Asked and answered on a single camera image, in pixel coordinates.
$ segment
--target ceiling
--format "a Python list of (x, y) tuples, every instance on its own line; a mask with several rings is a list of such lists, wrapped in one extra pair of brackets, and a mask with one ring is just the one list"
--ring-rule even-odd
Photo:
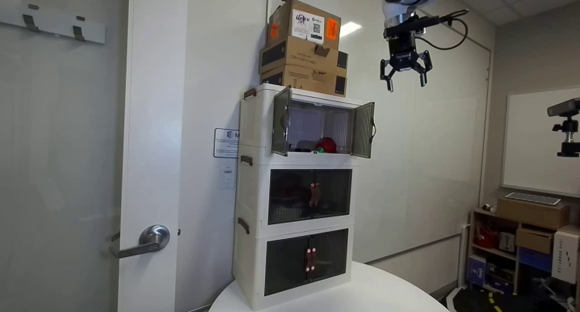
[(494, 25), (549, 11), (577, 0), (462, 0)]

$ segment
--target blue box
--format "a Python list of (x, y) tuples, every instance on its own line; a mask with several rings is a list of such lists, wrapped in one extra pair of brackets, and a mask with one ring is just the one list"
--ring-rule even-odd
[(479, 287), (485, 285), (485, 267), (487, 262), (485, 258), (479, 255), (472, 255), (468, 261), (468, 282)]
[(504, 295), (511, 295), (513, 293), (513, 283), (505, 281), (499, 277), (488, 275), (487, 285), (502, 291)]
[(520, 247), (520, 263), (551, 273), (551, 254)]

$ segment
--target coat hook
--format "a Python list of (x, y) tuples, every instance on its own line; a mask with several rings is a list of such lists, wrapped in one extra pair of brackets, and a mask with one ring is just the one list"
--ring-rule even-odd
[(24, 24), (28, 30), (40, 32), (40, 29), (38, 29), (38, 27), (34, 24), (34, 18), (31, 15), (23, 14), (22, 17), (24, 18)]
[(78, 40), (79, 42), (85, 42), (85, 37), (82, 35), (82, 29), (78, 25), (72, 26), (72, 31), (74, 32), (74, 39)]

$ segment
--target door lever handle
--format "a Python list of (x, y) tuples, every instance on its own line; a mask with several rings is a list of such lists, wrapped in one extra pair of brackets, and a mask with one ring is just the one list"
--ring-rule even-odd
[[(122, 259), (128, 256), (135, 256), (146, 254), (149, 252), (157, 252), (163, 250), (170, 240), (170, 233), (167, 227), (163, 225), (152, 225), (147, 227), (139, 236), (139, 245), (133, 246), (125, 250), (118, 250), (109, 246), (109, 252), (115, 258)], [(111, 242), (120, 238), (120, 235), (115, 234), (111, 237)]]

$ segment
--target red ball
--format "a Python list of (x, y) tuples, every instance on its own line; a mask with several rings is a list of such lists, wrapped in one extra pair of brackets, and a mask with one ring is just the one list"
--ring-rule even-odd
[(325, 153), (336, 153), (336, 142), (331, 137), (323, 137), (316, 143), (316, 147), (324, 149)]

